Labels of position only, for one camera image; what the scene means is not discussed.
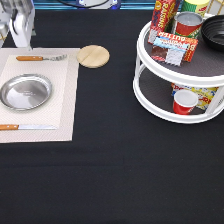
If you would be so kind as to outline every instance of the metal bowl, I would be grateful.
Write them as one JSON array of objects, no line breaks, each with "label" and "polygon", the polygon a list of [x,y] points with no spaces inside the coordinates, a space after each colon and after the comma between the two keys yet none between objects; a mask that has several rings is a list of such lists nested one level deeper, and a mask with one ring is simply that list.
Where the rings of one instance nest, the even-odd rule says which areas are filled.
[{"label": "metal bowl", "polygon": [[0,90],[1,102],[14,110],[29,110],[46,102],[52,92],[49,79],[37,74],[24,74],[7,81]]},{"label": "metal bowl", "polygon": [[208,46],[224,52],[224,15],[206,19],[201,27],[201,34]]}]

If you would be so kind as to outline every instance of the wooden handle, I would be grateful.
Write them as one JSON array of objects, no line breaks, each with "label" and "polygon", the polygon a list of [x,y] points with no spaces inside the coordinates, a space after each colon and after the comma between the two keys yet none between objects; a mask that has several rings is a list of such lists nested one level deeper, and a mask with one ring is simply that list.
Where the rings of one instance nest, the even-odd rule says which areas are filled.
[{"label": "wooden handle", "polygon": [[19,125],[16,124],[0,124],[0,130],[18,130]]},{"label": "wooden handle", "polygon": [[18,56],[18,61],[43,61],[43,57],[40,56]]}]

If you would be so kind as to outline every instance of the knife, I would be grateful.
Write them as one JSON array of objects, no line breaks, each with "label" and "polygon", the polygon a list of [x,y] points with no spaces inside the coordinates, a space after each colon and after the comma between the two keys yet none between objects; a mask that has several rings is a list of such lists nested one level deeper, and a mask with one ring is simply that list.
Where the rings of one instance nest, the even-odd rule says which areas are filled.
[{"label": "knife", "polygon": [[41,56],[18,56],[16,59],[18,61],[43,61],[43,60],[50,60],[50,61],[61,61],[67,58],[67,54],[63,54],[57,57],[41,57]]},{"label": "knife", "polygon": [[0,124],[0,131],[6,130],[54,130],[57,129],[52,125],[17,125],[17,124]]}]

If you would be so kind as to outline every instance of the cereal box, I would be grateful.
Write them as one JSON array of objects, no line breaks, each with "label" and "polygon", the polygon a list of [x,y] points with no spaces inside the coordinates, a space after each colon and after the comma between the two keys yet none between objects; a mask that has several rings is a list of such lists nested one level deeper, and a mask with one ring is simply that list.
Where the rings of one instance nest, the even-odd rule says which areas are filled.
[{"label": "cereal box", "polygon": [[218,90],[218,87],[213,87],[213,88],[196,88],[196,87],[189,87],[189,86],[184,86],[184,85],[179,85],[179,84],[171,84],[173,88],[172,96],[181,89],[187,89],[191,90],[194,93],[197,93],[199,96],[199,101],[198,105],[196,107],[206,110],[212,101],[212,98],[214,97],[215,93]]}]

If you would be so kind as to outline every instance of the wooden coaster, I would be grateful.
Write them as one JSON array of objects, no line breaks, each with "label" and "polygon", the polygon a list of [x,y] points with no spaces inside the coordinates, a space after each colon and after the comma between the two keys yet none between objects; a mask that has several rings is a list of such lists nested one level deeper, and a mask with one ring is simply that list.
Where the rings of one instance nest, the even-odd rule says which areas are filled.
[{"label": "wooden coaster", "polygon": [[108,50],[97,45],[82,48],[78,55],[78,62],[87,68],[98,68],[105,65],[110,58]]}]

